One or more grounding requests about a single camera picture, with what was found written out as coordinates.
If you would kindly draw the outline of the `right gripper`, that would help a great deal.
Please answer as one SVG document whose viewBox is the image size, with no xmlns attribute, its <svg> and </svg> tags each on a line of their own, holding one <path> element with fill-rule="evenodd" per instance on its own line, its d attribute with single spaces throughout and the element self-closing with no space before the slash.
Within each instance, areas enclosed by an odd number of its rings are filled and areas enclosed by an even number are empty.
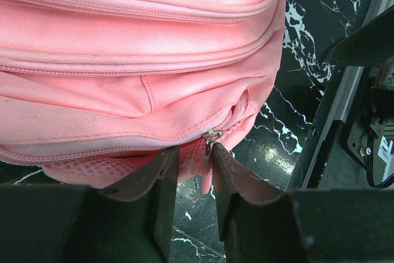
<svg viewBox="0 0 394 263">
<path fill-rule="evenodd" d="M 336 44 L 329 63 L 363 68 L 341 146 L 366 171 L 372 188 L 393 185 L 393 15 L 378 15 Z"/>
</svg>

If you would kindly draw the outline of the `pink school backpack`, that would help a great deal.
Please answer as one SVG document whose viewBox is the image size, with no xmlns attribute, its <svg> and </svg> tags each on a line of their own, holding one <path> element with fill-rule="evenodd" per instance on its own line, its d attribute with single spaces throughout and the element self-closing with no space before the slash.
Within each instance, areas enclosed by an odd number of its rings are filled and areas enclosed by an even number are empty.
<svg viewBox="0 0 394 263">
<path fill-rule="evenodd" d="M 281 63 L 286 0 L 1 0 L 1 161 L 104 188 L 160 150 L 212 182 Z"/>
</svg>

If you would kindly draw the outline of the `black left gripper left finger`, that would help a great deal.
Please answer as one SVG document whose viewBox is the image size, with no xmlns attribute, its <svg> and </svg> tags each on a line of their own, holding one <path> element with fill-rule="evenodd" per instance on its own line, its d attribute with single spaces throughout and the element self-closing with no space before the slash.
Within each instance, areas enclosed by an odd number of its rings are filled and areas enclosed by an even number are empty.
<svg viewBox="0 0 394 263">
<path fill-rule="evenodd" d="M 179 148 L 113 185 L 2 185 L 2 262 L 167 262 Z"/>
</svg>

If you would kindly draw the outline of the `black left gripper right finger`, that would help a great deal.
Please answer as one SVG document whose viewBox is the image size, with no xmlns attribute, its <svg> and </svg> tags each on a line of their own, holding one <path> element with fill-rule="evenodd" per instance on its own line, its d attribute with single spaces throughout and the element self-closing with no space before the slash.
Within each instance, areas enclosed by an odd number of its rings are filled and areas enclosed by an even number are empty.
<svg viewBox="0 0 394 263">
<path fill-rule="evenodd" d="M 212 147 L 228 262 L 392 262 L 391 190 L 282 191 Z"/>
</svg>

